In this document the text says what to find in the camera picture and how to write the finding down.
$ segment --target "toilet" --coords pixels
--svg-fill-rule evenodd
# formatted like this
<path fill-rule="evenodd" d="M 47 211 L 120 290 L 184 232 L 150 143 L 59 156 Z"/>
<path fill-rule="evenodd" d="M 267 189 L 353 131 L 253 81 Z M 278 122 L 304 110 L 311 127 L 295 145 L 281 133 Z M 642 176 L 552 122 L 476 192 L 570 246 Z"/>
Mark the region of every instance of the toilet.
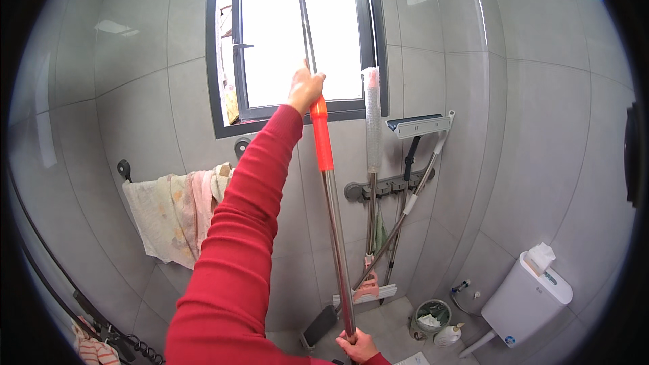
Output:
<path fill-rule="evenodd" d="M 514 267 L 482 308 L 491 330 L 459 353 L 464 358 L 499 336 L 510 348 L 521 344 L 555 317 L 572 301 L 572 288 L 548 268 L 540 277 L 524 262 L 521 253 Z"/>

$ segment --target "red sleeve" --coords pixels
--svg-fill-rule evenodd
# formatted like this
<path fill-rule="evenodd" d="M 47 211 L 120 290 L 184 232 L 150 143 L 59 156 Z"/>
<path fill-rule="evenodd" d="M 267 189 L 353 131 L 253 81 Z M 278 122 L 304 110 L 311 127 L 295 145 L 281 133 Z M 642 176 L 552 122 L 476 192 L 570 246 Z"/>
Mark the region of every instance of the red sleeve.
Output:
<path fill-rule="evenodd" d="M 167 332 L 173 364 L 305 364 L 265 338 L 272 240 L 302 117 L 282 105 L 255 136 L 214 210 L 208 237 Z"/>
<path fill-rule="evenodd" d="M 365 361 L 363 365 L 390 365 L 390 362 L 387 361 L 381 355 L 381 353 L 376 354 L 375 356 L 371 357 L 369 360 Z"/>

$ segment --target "window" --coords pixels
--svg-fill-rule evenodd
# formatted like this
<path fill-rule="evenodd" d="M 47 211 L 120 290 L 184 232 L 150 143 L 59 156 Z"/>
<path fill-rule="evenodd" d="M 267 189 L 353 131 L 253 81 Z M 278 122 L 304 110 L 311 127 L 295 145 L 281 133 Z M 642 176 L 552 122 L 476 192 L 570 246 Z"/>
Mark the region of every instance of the window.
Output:
<path fill-rule="evenodd" d="M 330 120 L 365 117 L 361 70 L 387 70 L 380 0 L 306 0 Z M 258 131 L 304 58 L 298 0 L 208 0 L 207 66 L 217 138 Z"/>

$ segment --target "hanging towel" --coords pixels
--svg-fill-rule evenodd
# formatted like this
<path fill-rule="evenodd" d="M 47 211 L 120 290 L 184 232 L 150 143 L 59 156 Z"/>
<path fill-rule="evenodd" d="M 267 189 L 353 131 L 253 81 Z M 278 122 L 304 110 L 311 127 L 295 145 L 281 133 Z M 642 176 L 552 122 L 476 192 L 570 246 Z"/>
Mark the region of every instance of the hanging towel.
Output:
<path fill-rule="evenodd" d="M 79 316 L 79 319 L 96 332 L 86 319 L 82 316 Z M 72 320 L 72 331 L 75 333 L 75 350 L 87 365 L 117 365 L 119 363 L 116 349 L 89 336 L 74 320 Z"/>
<path fill-rule="evenodd" d="M 230 163 L 211 171 L 170 174 L 149 182 L 124 182 L 122 189 L 142 238 L 145 253 L 165 263 L 193 269 L 207 237 L 217 203 L 234 169 Z"/>
<path fill-rule="evenodd" d="M 375 220 L 375 230 L 374 230 L 374 249 L 372 250 L 373 255 L 377 255 L 379 249 L 383 247 L 385 241 L 387 241 L 387 231 L 385 230 L 385 222 L 383 221 L 383 213 L 381 212 L 381 203 L 377 199 L 377 219 Z"/>

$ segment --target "orange pole grip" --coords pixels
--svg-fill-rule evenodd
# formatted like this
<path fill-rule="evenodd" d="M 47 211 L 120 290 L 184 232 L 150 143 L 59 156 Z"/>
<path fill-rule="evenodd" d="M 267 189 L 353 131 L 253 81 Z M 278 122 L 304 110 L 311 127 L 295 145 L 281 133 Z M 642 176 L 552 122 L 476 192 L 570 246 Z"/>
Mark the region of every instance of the orange pole grip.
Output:
<path fill-rule="evenodd" d="M 331 153 L 331 142 L 329 142 L 329 127 L 327 126 L 327 104 L 325 98 L 320 95 L 314 104 L 309 108 L 311 121 L 313 122 L 313 134 L 315 135 L 315 152 L 318 156 L 320 171 L 334 169 L 334 156 Z"/>

